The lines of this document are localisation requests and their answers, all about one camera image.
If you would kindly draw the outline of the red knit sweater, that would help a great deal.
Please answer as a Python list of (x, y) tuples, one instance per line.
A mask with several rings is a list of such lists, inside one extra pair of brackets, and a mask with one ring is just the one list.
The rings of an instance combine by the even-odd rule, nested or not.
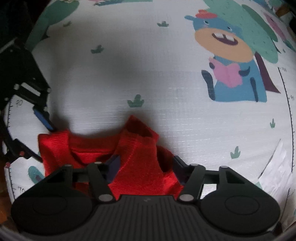
[(109, 184), (113, 195), (172, 195), (183, 187), (173, 173), (173, 154), (157, 144), (159, 135), (135, 116), (120, 132), (102, 138), (83, 138), (69, 131), (38, 136), (45, 174), (71, 164), (85, 168), (94, 162), (106, 163), (120, 157), (120, 168)]

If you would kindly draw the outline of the white paper patch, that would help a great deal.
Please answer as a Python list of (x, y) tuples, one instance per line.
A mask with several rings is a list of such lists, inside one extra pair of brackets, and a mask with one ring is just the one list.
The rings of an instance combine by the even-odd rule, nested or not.
[(258, 179), (263, 191), (278, 202), (287, 196), (292, 185), (292, 165), (282, 140)]

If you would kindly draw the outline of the cartoon printed play mat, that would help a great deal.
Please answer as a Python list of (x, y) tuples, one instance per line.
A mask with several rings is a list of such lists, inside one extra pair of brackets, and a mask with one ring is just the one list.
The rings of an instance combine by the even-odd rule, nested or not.
[(194, 40), (185, 19), (203, 1), (51, 1), (45, 38), (34, 58), (51, 87), (49, 114), (59, 128), (88, 137), (115, 133), (135, 115), (159, 135), (159, 144), (186, 163), (216, 170), (228, 164), (258, 182), (276, 148), (280, 165), (295, 163), (295, 41), (287, 26), (255, 1), (237, 1), (278, 25), (276, 41), (243, 32), (278, 93), (266, 103), (214, 102), (201, 71), (212, 54)]

